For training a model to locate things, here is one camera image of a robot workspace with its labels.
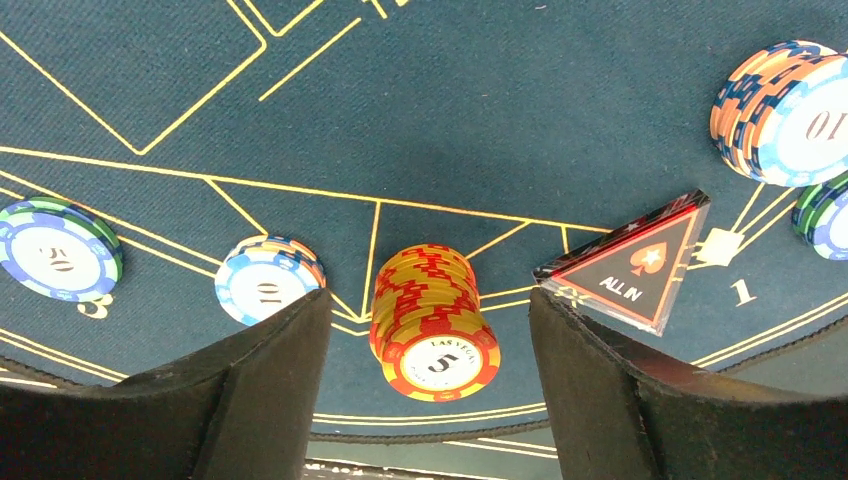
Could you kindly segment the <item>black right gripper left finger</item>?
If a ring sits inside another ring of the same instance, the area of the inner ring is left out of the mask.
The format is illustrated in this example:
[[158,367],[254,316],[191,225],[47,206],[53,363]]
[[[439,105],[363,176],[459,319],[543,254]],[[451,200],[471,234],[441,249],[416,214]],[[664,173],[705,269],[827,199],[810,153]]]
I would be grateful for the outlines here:
[[111,386],[1,390],[5,479],[297,479],[331,323],[316,290]]

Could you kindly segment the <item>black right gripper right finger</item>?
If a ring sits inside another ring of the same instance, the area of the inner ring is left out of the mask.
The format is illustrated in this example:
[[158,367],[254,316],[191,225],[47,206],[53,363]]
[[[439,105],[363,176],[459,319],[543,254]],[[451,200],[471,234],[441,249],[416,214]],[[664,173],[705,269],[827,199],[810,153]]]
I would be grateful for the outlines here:
[[847,399],[677,360],[536,290],[529,325],[566,479],[843,479]]

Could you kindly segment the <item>red triangular dealer button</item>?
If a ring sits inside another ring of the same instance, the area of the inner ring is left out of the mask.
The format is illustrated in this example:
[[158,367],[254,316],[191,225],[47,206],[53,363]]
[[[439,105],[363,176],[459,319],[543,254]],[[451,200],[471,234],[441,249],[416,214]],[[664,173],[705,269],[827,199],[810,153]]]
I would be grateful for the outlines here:
[[538,286],[567,304],[660,336],[711,204],[700,189],[536,267]]

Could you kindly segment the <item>orange poker chip stack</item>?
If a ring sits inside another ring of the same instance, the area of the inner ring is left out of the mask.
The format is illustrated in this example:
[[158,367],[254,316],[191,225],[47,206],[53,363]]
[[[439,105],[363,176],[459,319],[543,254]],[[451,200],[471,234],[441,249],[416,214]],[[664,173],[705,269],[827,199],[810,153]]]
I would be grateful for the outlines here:
[[387,383],[423,402],[479,392],[502,362],[470,263],[441,244],[407,247],[381,267],[369,344]]

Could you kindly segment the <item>green poker chip stack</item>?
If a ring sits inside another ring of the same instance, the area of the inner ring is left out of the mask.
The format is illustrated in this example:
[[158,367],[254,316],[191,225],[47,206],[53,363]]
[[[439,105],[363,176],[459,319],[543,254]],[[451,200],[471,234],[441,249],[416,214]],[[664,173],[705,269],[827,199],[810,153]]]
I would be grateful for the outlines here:
[[97,300],[123,276],[123,247],[102,220],[61,199],[1,210],[1,266],[25,287],[69,302]]

